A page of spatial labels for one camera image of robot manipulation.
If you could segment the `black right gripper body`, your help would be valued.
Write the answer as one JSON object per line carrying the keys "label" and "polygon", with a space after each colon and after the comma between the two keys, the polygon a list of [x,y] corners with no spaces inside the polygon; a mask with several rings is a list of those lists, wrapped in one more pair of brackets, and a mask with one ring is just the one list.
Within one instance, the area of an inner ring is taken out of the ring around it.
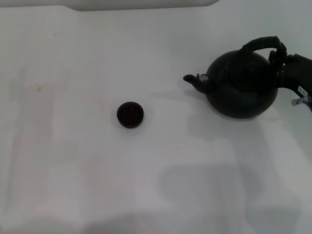
{"label": "black right gripper body", "polygon": [[288,55],[280,77],[278,88],[287,88],[298,96],[312,96],[312,60],[298,54]]}

